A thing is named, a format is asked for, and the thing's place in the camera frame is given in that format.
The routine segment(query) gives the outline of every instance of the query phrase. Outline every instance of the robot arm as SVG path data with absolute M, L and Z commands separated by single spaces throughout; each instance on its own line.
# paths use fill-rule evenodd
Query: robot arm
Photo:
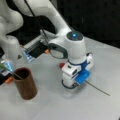
M 10 59 L 15 64 L 23 64 L 26 59 L 17 38 L 7 34 L 19 29 L 22 25 L 22 16 L 11 10 L 6 0 L 0 0 L 0 45 L 5 52 L 4 59 Z
M 23 14 L 32 16 L 24 0 L 13 1 Z M 56 28 L 57 36 L 66 35 L 71 31 L 67 23 L 49 0 L 27 0 L 27 2 L 36 16 L 45 16 L 53 23 Z
M 28 16 L 32 16 L 29 8 L 25 4 L 25 0 L 13 1 L 22 13 Z M 92 54 L 86 53 L 86 45 L 83 35 L 79 32 L 72 31 L 69 28 L 69 26 L 66 24 L 64 19 L 61 17 L 59 12 L 55 9 L 49 0 L 27 0 L 27 2 L 36 16 L 46 16 L 56 28 L 56 38 L 49 42 L 48 47 L 50 51 L 63 53 L 62 58 L 68 58 L 68 61 L 62 68 L 63 85 L 67 88 L 73 88 L 75 84 L 82 84 L 89 77 L 89 70 L 93 67 Z M 4 14 L 8 16 L 11 15 L 6 1 L 1 0 L 1 3 L 3 3 L 3 6 L 6 6 L 5 11 L 7 12 Z M 0 29 L 3 29 L 3 31 L 0 33 L 0 43 L 5 46 L 5 48 L 10 47 L 8 56 L 10 57 L 13 55 L 13 61 L 17 61 L 19 56 L 21 61 L 25 61 L 23 60 L 24 57 L 16 38 L 6 36 L 7 30 L 9 30 L 6 24 L 4 25 L 4 23 L 0 23 Z

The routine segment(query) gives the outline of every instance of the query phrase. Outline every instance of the brown cup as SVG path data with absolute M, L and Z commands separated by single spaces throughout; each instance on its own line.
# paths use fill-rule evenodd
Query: brown cup
M 13 77 L 14 77 L 14 81 L 17 86 L 17 89 L 23 99 L 30 100 L 36 96 L 37 88 L 34 83 L 30 69 L 19 68 L 15 70 Z

